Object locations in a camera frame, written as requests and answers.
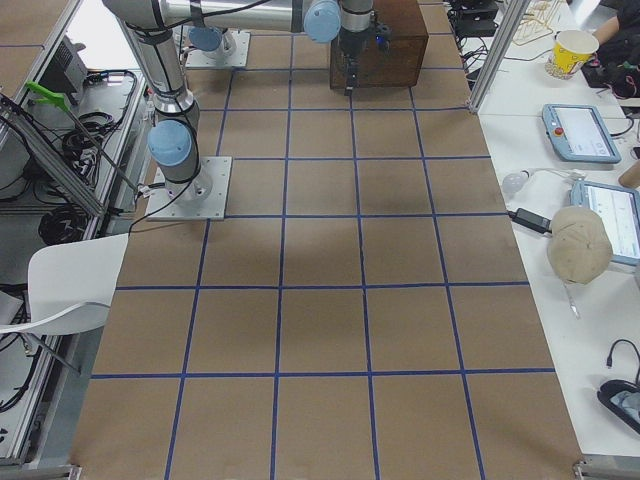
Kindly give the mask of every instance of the blue joint cap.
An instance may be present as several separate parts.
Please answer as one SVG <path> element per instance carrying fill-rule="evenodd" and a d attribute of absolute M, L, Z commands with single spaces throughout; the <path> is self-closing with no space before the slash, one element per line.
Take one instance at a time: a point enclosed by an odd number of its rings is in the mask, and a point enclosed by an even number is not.
<path fill-rule="evenodd" d="M 222 43 L 222 32 L 217 28 L 193 27 L 189 30 L 189 40 L 203 52 L 213 52 Z"/>
<path fill-rule="evenodd" d="M 184 162 L 191 152 L 191 133 L 182 123 L 165 120 L 149 131 L 147 145 L 160 165 L 175 167 Z"/>
<path fill-rule="evenodd" d="M 329 43 L 340 26 L 340 7 L 335 0 L 315 0 L 304 16 L 304 31 L 316 43 Z"/>

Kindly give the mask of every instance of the green handle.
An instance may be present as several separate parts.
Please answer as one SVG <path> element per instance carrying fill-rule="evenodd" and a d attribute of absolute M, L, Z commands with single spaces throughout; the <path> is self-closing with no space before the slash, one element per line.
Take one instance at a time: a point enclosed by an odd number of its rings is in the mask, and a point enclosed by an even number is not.
<path fill-rule="evenodd" d="M 52 92 L 51 90 L 44 88 L 42 85 L 32 81 L 26 82 L 25 86 L 32 92 L 42 95 L 43 98 L 39 98 L 36 102 L 50 103 L 65 113 L 69 112 L 69 107 L 67 107 L 67 104 L 64 102 L 64 95 L 62 93 Z"/>

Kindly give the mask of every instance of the brown cylinder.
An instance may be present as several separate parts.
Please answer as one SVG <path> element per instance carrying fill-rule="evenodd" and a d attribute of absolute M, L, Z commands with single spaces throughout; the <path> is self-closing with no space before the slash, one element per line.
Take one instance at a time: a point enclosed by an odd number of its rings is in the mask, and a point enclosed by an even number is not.
<path fill-rule="evenodd" d="M 626 172 L 620 175 L 618 183 L 627 188 L 640 187 L 640 161 L 631 165 Z"/>

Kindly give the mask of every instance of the person's arm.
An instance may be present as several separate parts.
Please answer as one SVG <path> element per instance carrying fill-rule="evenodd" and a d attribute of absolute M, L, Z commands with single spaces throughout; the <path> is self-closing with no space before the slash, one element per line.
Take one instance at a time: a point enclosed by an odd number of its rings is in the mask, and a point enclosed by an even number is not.
<path fill-rule="evenodd" d="M 596 37 L 600 45 L 608 42 L 611 38 L 620 31 L 620 21 L 618 17 L 613 17 L 604 22 L 600 28 L 593 32 L 593 36 Z"/>

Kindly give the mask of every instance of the brown box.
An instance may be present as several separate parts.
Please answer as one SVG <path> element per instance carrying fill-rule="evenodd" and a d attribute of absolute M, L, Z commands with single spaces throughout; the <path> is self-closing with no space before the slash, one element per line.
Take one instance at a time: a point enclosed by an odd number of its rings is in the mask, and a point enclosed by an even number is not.
<path fill-rule="evenodd" d="M 417 0 L 375 0 L 378 20 L 391 28 L 391 47 L 380 51 L 375 36 L 359 60 L 358 87 L 411 87 L 418 82 L 429 34 Z M 346 86 L 338 39 L 331 44 L 332 89 Z"/>

